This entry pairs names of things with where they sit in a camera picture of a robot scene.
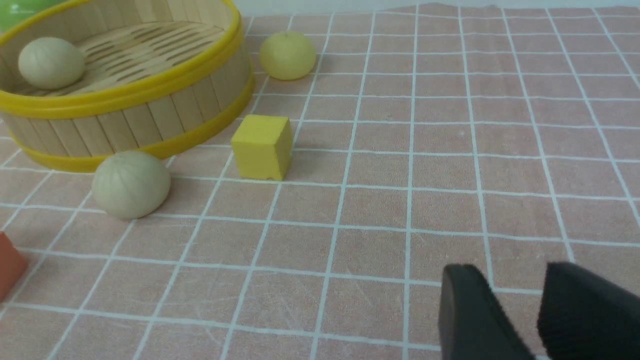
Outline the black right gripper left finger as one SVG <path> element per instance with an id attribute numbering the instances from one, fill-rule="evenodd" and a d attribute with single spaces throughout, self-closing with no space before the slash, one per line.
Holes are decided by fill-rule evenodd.
<path id="1" fill-rule="evenodd" d="M 534 360 L 486 280 L 473 264 L 442 271 L 438 313 L 443 360 Z"/>

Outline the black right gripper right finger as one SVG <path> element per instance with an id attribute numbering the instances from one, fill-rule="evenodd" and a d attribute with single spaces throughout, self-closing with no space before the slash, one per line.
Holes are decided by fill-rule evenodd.
<path id="1" fill-rule="evenodd" d="M 537 330 L 553 360 L 637 360 L 640 299 L 574 263 L 550 262 Z"/>

